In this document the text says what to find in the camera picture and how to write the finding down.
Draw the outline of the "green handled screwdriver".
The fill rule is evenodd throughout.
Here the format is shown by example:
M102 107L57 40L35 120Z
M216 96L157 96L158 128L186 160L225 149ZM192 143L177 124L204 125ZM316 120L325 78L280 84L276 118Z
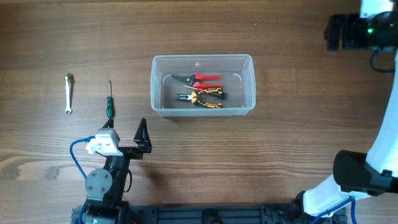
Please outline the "green handled screwdriver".
M109 80L109 96L107 97L107 106L106 106L106 114L108 118L114 118L115 110L114 110L114 100L112 96L112 83Z

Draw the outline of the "small silver wrench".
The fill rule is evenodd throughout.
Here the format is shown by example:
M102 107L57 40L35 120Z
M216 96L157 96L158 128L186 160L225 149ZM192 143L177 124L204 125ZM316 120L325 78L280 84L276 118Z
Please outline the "small silver wrench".
M65 96L66 96L66 107L65 113L71 114L71 92L72 92L72 75L70 73L65 75Z

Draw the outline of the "orange black pliers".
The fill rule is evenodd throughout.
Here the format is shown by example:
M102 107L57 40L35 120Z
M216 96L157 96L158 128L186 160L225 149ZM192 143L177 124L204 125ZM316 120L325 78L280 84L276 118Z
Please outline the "orange black pliers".
M226 93L220 87L207 88L204 90L194 90L191 93L179 93L175 94L177 101L189 102L196 106L202 106L204 108L222 108L222 103L215 103L208 101L211 97L219 100L226 99Z

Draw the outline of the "red black screwdriver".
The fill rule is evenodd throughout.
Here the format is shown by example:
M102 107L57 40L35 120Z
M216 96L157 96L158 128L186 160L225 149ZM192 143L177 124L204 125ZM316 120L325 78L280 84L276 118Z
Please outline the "red black screwdriver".
M185 88L189 88L189 89L192 89L192 90L195 90L195 91L199 91L199 89L197 89L197 88L194 88L194 87L192 87L192 86L186 86L186 85L183 85Z

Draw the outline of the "red handled cutting pliers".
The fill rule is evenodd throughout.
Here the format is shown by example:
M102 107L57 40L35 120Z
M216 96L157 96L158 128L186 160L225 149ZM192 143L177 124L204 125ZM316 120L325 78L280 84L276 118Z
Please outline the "red handled cutting pliers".
M203 75L201 73L195 73L190 76L181 75L171 75L174 79L186 84L187 86L192 86L199 90L204 90L207 88L222 88L222 83L207 83L207 81L220 80L222 75Z

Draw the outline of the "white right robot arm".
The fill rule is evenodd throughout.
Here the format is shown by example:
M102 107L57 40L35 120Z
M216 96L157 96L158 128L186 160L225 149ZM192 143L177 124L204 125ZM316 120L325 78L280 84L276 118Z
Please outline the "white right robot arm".
M336 14L325 29L328 50L372 50L371 65L377 55L397 48L397 11L385 11L369 17ZM300 192L287 210L290 220L317 223L330 218L357 200L397 193L397 81L382 126L367 153L341 150L335 156L333 172L313 189Z

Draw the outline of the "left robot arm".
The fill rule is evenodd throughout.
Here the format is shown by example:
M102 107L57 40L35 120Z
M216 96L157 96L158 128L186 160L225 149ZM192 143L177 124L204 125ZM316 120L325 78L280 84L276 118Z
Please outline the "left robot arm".
M86 146L88 153L104 156L105 163L103 168L91 171L85 178L86 202L78 223L139 222L129 202L123 200L123 194L129 191L125 188L126 181L132 180L130 162L141 160L144 154L152 152L147 122L141 119L133 139L136 145L130 147L119 145L120 138L113 124L114 120L109 119Z

